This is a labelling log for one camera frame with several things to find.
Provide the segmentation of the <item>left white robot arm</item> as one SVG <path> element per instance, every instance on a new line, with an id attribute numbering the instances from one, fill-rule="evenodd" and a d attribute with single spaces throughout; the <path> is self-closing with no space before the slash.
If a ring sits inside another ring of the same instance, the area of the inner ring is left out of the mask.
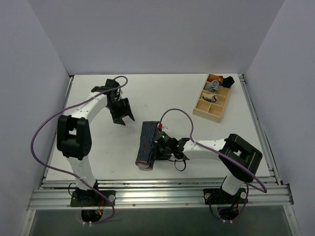
<path id="1" fill-rule="evenodd" d="M 127 80 L 125 76 L 117 76 L 107 79 L 103 86 L 95 86 L 86 101 L 73 105 L 76 110 L 59 116 L 57 122 L 57 149 L 66 157 L 76 175 L 76 195 L 88 206 L 94 206 L 99 201 L 99 193 L 95 191 L 98 182 L 89 161 L 92 149 L 90 124 L 104 108 L 110 111 L 114 124 L 125 126 L 125 117 L 135 121 L 129 100 L 122 97 L 119 78 Z"/>

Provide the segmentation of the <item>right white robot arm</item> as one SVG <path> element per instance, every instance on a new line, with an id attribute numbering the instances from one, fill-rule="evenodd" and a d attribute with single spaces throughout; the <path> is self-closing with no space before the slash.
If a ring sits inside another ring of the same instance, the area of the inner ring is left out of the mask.
<path id="1" fill-rule="evenodd" d="M 229 170 L 220 187 L 219 198 L 229 203 L 244 183 L 252 183 L 263 158 L 262 153 L 237 134 L 225 139 L 192 141 L 189 138 L 177 140 L 164 131 L 154 138 L 154 158 L 174 157 L 177 161 L 193 159 L 220 160 Z"/>

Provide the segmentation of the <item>navy striped underwear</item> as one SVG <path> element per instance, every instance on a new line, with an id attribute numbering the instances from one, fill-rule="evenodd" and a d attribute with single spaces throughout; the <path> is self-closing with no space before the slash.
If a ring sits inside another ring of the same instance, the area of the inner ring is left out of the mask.
<path id="1" fill-rule="evenodd" d="M 140 143 L 135 159 L 135 165 L 140 170 L 149 171 L 153 169 L 154 161 L 154 138 L 157 135 L 158 121 L 142 122 Z"/>

